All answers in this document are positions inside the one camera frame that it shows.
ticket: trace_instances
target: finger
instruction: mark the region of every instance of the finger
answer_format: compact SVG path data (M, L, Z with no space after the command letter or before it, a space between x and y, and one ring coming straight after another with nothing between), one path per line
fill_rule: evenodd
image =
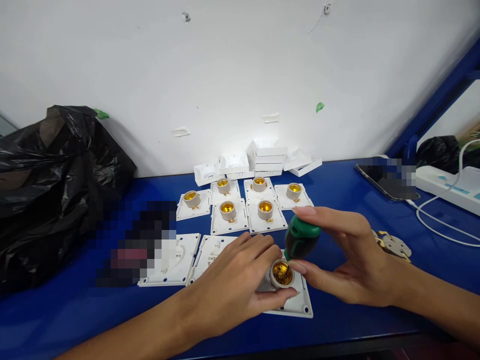
M248 257L250 259L255 260L273 244L275 244L274 238L270 235L267 235L253 242L245 251L248 253Z
M252 307L256 314L282 308L288 299L300 294L293 287L281 288L276 291L256 292L253 294Z
M372 248L376 247L369 222L357 212L312 206L294 207L292 210L301 220L320 226L329 234L347 234L342 249L348 243L348 248L360 257L368 257Z
M301 220L323 229L335 230L353 236L363 236L372 232L367 219L357 212L340 211L321 206L294 207L292 211Z
M348 303L355 302L358 297L352 282L340 274L322 270L317 265L305 260L291 260L288 265L302 274L314 288L332 294Z
M254 264L261 274L265 274L267 270L270 269L275 260L281 258L282 251L280 250L279 246L272 244L255 260Z
M242 235L240 235L235 240L233 240L231 243L229 243L227 246L225 246L225 249L223 251L237 248L240 245L249 241L251 238L252 238L252 236L250 235L249 232L244 232Z

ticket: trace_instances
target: white wall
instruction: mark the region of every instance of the white wall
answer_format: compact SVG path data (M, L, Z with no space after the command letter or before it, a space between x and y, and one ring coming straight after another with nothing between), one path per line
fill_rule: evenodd
M417 147L420 147L425 140L436 136L458 135L468 131L478 122L480 122L480 80L470 85L457 101L445 111L441 118L418 141Z
M265 134L324 160L382 153L478 36L480 3L332 0L308 35L323 4L2 0L0 112L23 127L53 104L102 109L141 177Z

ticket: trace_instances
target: forearm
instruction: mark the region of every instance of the forearm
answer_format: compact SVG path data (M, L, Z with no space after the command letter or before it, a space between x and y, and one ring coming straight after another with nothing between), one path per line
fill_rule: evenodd
M180 292L150 310L84 342L59 360L169 359L202 340L182 308Z
M409 267L407 291L395 305L424 316L480 350L480 296Z

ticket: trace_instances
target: plastic bag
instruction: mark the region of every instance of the plastic bag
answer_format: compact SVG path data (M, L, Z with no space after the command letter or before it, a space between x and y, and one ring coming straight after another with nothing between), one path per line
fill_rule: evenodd
M416 167L430 165L450 174L459 172L460 145L453 135L425 140L416 152ZM470 146L463 154L463 167L480 169L480 148Z
M120 200L137 168L86 106L0 137L0 295L39 286L86 240L89 206Z
M416 152L416 167L430 165L447 171L445 168L447 164L458 162L459 152L459 142L453 135L429 138L420 145Z

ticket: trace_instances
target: green tape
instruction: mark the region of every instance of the green tape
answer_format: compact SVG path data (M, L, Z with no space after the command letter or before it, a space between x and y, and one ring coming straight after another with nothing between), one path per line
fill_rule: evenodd
M99 120L110 119L110 115L108 115L106 112L103 112L102 110L98 110L98 109L93 109L93 110L96 111L96 117Z
M323 102L319 102L317 105L316 105L316 112L318 113L320 110L322 110L324 108L325 104Z

